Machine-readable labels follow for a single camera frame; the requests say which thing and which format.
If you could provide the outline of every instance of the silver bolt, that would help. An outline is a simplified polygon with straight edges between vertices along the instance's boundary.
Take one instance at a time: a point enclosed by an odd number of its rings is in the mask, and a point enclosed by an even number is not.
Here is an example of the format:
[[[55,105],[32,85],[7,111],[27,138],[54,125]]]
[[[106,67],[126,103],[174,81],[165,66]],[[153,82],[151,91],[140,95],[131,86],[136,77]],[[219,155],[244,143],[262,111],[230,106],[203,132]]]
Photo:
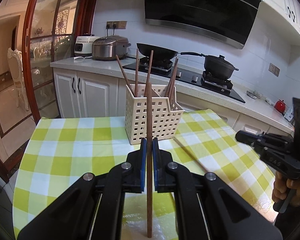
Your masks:
[[[207,178],[208,180],[215,180],[215,179],[217,178],[217,176],[216,176],[213,172],[208,172],[208,173],[206,174],[206,178]]]
[[[92,180],[93,179],[93,174],[90,172],[87,172],[86,174],[83,175],[83,179],[86,181]]]
[[[168,163],[168,167],[172,170],[176,169],[178,167],[178,164],[175,162]]]
[[[128,170],[131,168],[131,163],[127,163],[127,162],[122,163],[121,168],[123,168],[124,170]]]

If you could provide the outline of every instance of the black range hood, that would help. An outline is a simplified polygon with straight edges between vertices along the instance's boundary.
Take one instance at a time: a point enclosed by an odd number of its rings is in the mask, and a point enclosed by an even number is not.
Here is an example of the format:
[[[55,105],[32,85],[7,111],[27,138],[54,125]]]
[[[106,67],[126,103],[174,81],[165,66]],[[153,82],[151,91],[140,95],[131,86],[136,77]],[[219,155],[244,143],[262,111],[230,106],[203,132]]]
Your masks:
[[[145,0],[146,23],[209,36],[242,49],[261,0]]]

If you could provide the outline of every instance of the dining table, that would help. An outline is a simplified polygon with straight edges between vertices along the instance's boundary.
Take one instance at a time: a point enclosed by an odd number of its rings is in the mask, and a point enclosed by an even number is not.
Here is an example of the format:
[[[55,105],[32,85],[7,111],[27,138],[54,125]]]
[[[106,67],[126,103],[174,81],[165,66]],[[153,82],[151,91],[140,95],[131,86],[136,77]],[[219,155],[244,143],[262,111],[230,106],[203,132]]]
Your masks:
[[[212,110],[184,113],[175,138],[160,140],[175,162],[191,172],[214,172],[273,222],[274,175],[256,152],[235,140],[235,131]],[[184,150],[190,151],[195,160]],[[13,226],[20,230],[87,172],[100,175],[140,145],[130,145],[125,117],[41,118],[23,155],[13,196]],[[170,193],[153,191],[153,238],[178,239]],[[147,239],[146,193],[126,193],[121,239]]]

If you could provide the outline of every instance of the white kitchen appliance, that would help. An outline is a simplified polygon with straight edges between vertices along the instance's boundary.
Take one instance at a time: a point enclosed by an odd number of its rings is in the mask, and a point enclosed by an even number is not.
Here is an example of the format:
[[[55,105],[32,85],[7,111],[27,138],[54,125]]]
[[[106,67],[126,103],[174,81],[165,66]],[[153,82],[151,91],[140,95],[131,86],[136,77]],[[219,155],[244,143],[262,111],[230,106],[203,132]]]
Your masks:
[[[78,36],[74,46],[74,55],[76,57],[91,57],[92,43],[99,38],[98,36]]]

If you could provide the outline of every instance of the table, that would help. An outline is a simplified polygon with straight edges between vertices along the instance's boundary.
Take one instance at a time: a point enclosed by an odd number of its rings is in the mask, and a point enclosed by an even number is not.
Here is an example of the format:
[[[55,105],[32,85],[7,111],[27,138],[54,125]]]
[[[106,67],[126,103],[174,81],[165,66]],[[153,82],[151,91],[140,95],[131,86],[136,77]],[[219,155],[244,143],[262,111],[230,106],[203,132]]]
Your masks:
[[[276,212],[271,193],[274,176],[251,147],[211,110],[184,113],[177,139],[268,220]],[[173,160],[190,171],[202,169],[173,140],[159,141]],[[126,160],[131,146],[124,117],[41,119],[27,145],[13,197],[13,225],[19,231],[86,172],[108,172]],[[177,239],[170,193],[153,192],[153,238]],[[146,194],[126,194],[122,239],[146,238]]]

